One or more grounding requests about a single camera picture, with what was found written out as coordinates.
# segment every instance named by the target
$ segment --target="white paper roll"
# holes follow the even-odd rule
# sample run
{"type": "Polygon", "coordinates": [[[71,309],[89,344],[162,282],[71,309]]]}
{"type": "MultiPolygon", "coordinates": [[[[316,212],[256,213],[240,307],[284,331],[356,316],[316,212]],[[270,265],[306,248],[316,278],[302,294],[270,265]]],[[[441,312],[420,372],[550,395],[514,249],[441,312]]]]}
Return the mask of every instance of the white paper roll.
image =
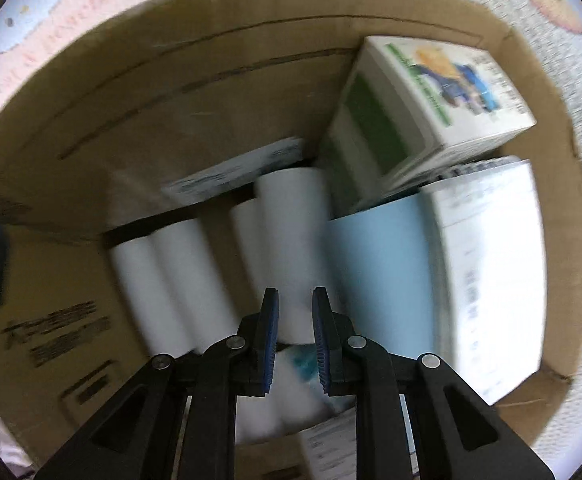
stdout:
{"type": "Polygon", "coordinates": [[[240,428],[239,444],[263,442],[284,434],[284,425],[271,394],[264,397],[238,397],[235,425],[240,428]]]}
{"type": "Polygon", "coordinates": [[[198,352],[235,334],[238,318],[196,219],[151,235],[158,259],[182,309],[198,352]]]}
{"type": "Polygon", "coordinates": [[[289,344],[313,343],[311,295],[325,286],[337,310],[325,260],[324,231],[329,220],[327,190],[321,170],[274,171],[256,181],[264,220],[271,285],[279,291],[278,339],[289,344]]]}
{"type": "Polygon", "coordinates": [[[148,237],[111,250],[113,264],[138,328],[151,354],[179,357],[194,348],[193,339],[162,275],[148,237]]]}
{"type": "Polygon", "coordinates": [[[285,431],[296,432],[329,418],[333,412],[321,396],[300,377],[293,364],[293,348],[276,354],[273,384],[269,394],[285,431]]]}
{"type": "Polygon", "coordinates": [[[254,198],[232,208],[231,220],[251,286],[256,298],[261,301],[264,289],[272,285],[260,200],[254,198]]]}

